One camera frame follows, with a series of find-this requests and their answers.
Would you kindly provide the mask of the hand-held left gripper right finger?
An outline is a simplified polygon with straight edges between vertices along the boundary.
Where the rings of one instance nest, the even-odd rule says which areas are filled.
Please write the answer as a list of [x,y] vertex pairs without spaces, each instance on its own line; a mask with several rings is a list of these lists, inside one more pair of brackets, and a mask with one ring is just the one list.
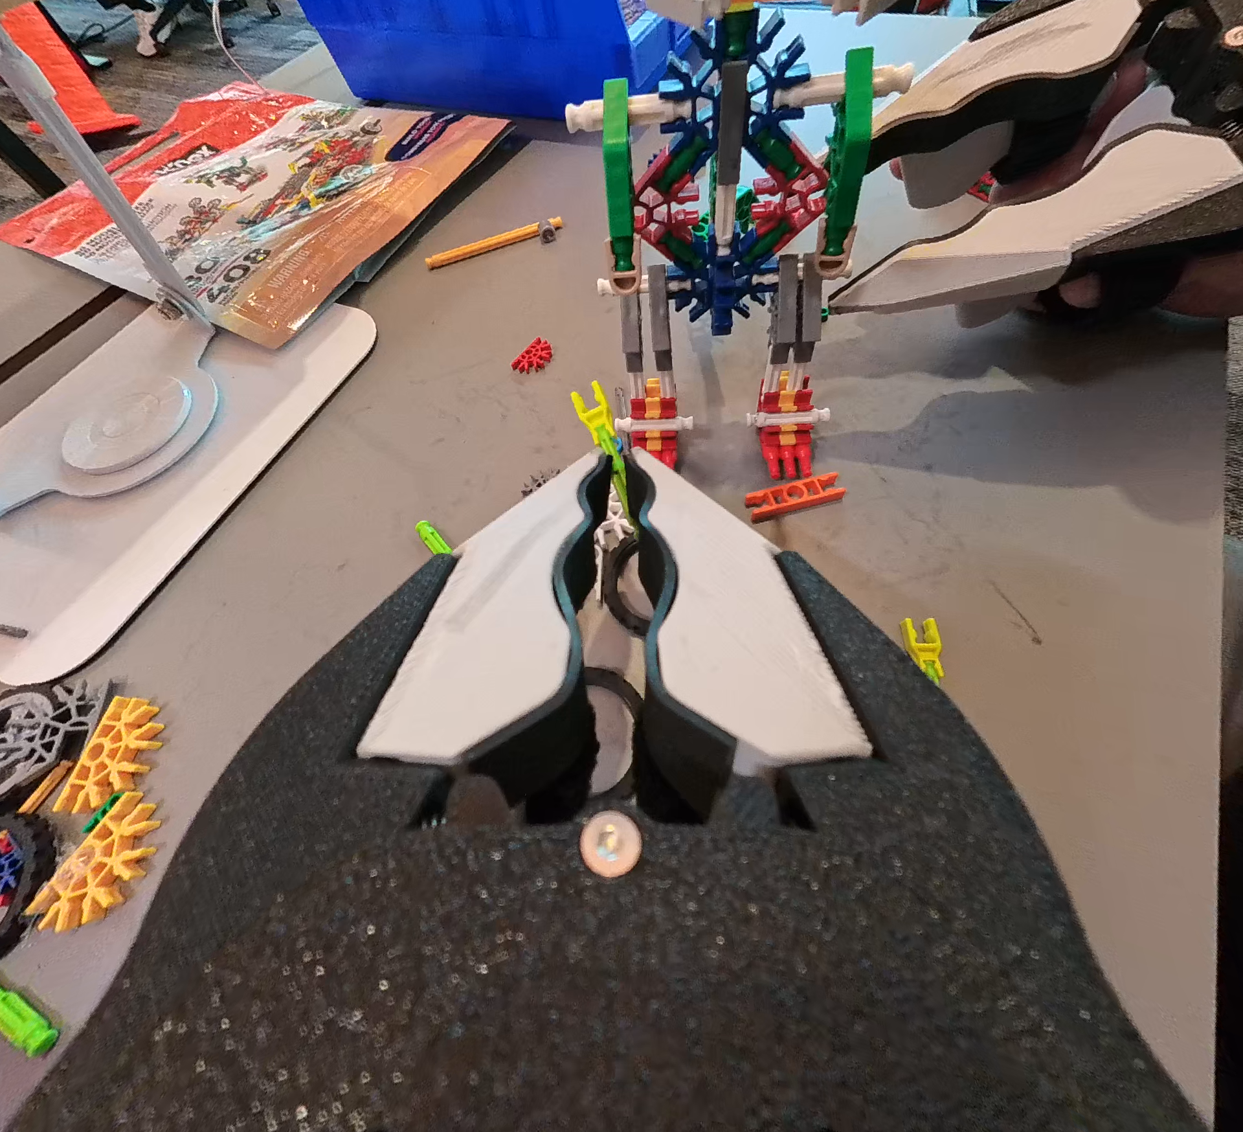
[[868,759],[777,547],[644,451],[627,476],[650,603],[642,742],[675,795],[708,816],[736,776]]

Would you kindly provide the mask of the white book stand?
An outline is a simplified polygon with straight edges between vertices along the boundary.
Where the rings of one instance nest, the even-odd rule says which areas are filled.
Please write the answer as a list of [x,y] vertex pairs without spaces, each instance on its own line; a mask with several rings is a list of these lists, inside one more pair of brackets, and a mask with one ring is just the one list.
[[1,429],[1,676],[41,684],[112,642],[368,356],[335,303],[263,352],[221,333],[117,182],[1,32],[2,78],[79,170],[155,286],[152,305]]

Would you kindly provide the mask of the colourful toy robot model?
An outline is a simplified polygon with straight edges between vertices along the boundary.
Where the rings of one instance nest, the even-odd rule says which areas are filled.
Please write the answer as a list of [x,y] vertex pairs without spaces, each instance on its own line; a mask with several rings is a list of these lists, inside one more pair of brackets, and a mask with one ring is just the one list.
[[731,332],[753,303],[768,315],[768,353],[753,427],[768,473],[808,479],[812,431],[829,410],[812,404],[808,367],[820,340],[824,284],[843,276],[868,169],[873,105],[908,88],[908,65],[877,65],[871,48],[813,74],[803,40],[775,48],[785,19],[761,6],[815,2],[869,20],[894,0],[644,0],[685,26],[700,57],[670,54],[649,95],[627,80],[565,106],[571,131],[598,130],[607,236],[598,289],[620,305],[627,412],[602,423],[605,399],[581,418],[618,452],[674,466],[692,421],[676,405],[670,320],[705,316]]

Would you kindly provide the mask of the large dark grey connector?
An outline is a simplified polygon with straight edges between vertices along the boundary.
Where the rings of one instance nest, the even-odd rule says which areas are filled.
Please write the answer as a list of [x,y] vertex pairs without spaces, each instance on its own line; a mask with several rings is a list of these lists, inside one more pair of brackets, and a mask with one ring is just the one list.
[[114,688],[108,680],[2,688],[1,796],[32,783],[93,732]]

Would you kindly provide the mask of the yellow fan connector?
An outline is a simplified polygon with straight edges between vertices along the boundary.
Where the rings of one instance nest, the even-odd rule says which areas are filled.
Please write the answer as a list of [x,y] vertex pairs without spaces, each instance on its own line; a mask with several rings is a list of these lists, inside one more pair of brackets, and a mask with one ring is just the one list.
[[79,846],[22,911],[38,931],[66,933],[101,920],[125,902],[123,886],[147,875],[156,854],[149,834],[161,826],[156,803],[127,791],[106,807]]
[[147,699],[113,696],[52,804],[52,811],[95,812],[115,792],[135,790],[140,776],[149,769],[143,755],[162,746],[158,734],[164,725],[156,719],[158,712],[158,706]]

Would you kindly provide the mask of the person's right hand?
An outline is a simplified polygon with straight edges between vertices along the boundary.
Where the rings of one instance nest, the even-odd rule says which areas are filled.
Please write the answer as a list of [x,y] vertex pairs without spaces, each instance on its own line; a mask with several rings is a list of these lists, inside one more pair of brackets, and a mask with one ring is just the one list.
[[1231,318],[1241,314],[1241,253],[1107,264],[1038,292],[1019,309],[1074,328],[1108,326],[1142,311]]

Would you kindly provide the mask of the orange ladder connector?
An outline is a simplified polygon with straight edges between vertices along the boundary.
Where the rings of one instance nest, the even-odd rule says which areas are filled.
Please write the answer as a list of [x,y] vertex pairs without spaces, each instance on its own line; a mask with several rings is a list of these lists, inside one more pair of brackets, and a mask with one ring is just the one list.
[[748,491],[744,506],[752,524],[782,519],[794,512],[839,502],[846,489],[835,483],[837,472],[816,474]]

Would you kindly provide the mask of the short orange rod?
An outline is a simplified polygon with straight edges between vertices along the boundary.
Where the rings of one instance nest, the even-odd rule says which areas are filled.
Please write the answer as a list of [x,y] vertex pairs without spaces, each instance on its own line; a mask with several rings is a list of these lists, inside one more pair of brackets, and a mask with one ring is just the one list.
[[66,776],[71,773],[74,766],[75,761],[72,760],[65,760],[55,764],[38,782],[37,787],[23,799],[22,804],[15,812],[23,816],[37,812],[45,800],[53,794],[53,791],[63,782]]

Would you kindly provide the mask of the red flat object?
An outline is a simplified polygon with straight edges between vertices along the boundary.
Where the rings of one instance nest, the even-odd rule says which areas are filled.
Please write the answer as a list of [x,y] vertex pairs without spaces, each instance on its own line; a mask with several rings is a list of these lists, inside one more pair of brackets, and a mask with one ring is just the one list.
[[82,135],[138,129],[142,121],[118,113],[97,91],[82,56],[37,2],[2,14],[2,26],[50,83],[55,103]]

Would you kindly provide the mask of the orange rod with grey connector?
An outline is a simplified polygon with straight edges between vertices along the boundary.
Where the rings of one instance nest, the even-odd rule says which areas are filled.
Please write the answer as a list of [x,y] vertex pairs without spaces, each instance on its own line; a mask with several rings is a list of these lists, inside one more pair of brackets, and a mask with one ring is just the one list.
[[548,243],[556,240],[558,233],[563,228],[564,221],[560,216],[532,221],[486,238],[477,238],[456,247],[430,254],[425,258],[425,267],[431,271],[443,269],[529,240]]

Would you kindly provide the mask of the blue plastic bin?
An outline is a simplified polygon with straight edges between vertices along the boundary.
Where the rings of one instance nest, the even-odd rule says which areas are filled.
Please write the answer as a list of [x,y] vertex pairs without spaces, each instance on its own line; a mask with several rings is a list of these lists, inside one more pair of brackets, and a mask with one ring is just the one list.
[[625,78],[646,92],[687,27],[619,0],[297,0],[357,97],[562,120]]

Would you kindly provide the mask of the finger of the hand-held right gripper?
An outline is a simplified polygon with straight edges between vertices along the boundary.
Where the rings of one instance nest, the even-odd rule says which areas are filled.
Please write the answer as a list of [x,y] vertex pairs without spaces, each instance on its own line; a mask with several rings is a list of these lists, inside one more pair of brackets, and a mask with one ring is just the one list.
[[872,122],[867,170],[1021,178],[1073,144],[1143,14],[1141,0],[1065,0],[966,41]]
[[1240,151],[1207,129],[1151,125],[1061,190],[991,204],[961,229],[901,245],[828,297],[834,314],[1014,301],[1070,269],[1141,262],[1240,229]]

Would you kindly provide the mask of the toy packaging bag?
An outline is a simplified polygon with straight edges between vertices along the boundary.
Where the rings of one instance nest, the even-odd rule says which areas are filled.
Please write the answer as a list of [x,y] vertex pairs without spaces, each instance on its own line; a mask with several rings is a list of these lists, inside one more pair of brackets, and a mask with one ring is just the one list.
[[204,315],[277,349],[511,127],[228,83],[182,101],[108,170]]

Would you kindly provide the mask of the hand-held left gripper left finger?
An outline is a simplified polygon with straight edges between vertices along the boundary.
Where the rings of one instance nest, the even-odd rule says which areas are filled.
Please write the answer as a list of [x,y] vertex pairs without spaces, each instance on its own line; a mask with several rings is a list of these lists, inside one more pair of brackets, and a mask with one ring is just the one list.
[[358,759],[487,774],[509,802],[589,772],[595,717],[576,614],[608,486],[590,451],[457,547]]

